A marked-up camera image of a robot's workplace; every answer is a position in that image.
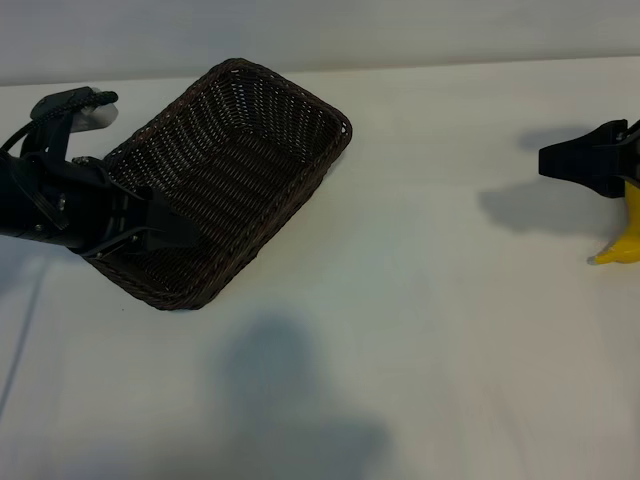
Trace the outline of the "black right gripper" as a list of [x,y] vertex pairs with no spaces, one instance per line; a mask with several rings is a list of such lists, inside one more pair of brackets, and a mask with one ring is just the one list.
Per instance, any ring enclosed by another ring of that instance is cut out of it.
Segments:
[[539,174],[582,185],[606,198],[621,198],[625,194],[625,181],[612,174],[606,163],[560,159],[574,153],[583,155],[600,147],[613,146],[620,140],[620,156],[625,176],[638,179],[639,124],[640,121],[636,121],[628,128],[626,119],[611,120],[575,139],[546,146],[539,151]]

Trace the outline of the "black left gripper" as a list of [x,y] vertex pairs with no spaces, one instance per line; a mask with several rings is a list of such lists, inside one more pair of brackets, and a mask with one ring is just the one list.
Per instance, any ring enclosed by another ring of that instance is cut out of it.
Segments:
[[116,183],[100,160],[72,161],[63,180],[65,245],[75,254],[105,256],[136,235],[136,252],[197,243],[197,225],[177,213],[162,192],[142,187],[140,197]]

